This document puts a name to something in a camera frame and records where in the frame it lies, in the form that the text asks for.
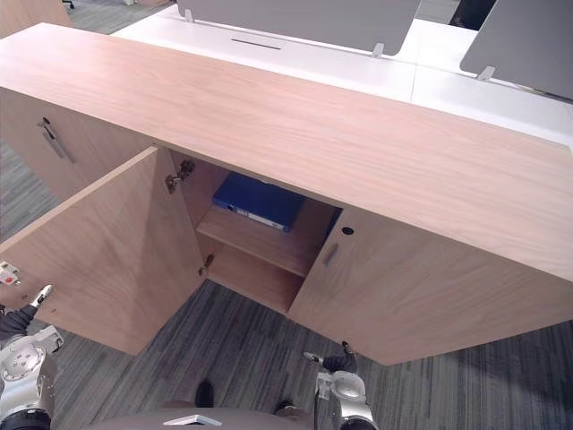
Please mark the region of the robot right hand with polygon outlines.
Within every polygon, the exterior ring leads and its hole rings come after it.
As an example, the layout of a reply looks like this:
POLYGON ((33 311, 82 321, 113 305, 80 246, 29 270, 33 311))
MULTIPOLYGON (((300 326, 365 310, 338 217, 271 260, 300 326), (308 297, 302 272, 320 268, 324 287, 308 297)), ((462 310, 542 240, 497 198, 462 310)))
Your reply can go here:
POLYGON ((347 341, 343 340, 341 345, 343 348, 341 356, 319 357, 311 352, 304 352, 304 358, 319 364, 331 374, 339 371, 355 374, 357 372, 356 353, 347 341))

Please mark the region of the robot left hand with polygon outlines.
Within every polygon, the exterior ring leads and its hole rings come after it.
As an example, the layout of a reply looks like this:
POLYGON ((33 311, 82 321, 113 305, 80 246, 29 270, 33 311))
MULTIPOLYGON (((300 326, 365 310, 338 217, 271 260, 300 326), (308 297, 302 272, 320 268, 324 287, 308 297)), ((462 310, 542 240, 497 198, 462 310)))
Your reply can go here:
POLYGON ((53 287, 52 284, 47 284, 30 303, 1 317, 1 341, 28 335, 30 323, 34 320, 40 306, 51 294, 53 287))

